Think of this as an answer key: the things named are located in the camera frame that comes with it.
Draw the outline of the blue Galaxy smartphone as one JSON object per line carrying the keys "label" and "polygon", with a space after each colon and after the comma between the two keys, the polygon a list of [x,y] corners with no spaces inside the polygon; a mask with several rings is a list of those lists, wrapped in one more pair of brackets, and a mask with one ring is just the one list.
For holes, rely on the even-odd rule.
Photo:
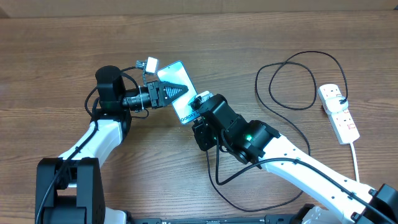
{"label": "blue Galaxy smartphone", "polygon": [[166,98],[171,101],[181,124],[187,124],[198,117],[198,112],[189,105],[197,91],[182,61],[174,62],[157,72],[161,82],[165,82]]}

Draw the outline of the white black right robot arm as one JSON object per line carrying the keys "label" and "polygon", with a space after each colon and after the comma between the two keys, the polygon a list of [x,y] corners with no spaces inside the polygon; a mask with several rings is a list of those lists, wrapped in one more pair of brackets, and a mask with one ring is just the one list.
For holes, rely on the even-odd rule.
{"label": "white black right robot arm", "polygon": [[192,127],[202,151],[226,151],[245,169],[265,169],[294,184],[320,202],[340,223],[397,223],[397,191],[379,190],[351,180],[293,145],[267,123],[247,122],[221,94],[194,96],[190,107],[200,115]]}

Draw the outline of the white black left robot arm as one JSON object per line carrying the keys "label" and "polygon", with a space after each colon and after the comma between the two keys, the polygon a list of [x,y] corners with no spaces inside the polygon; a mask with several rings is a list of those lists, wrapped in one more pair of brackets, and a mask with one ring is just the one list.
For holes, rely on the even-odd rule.
{"label": "white black left robot arm", "polygon": [[172,105],[186,124],[191,112],[188,102],[197,94],[181,61],[157,70],[157,61],[137,62],[143,75],[157,75],[128,90],[125,69],[108,65],[96,74],[95,99],[90,125],[82,138],[56,158],[43,158],[37,165],[35,192],[36,223],[134,223],[130,212],[105,205],[100,168],[126,138],[132,112]]}

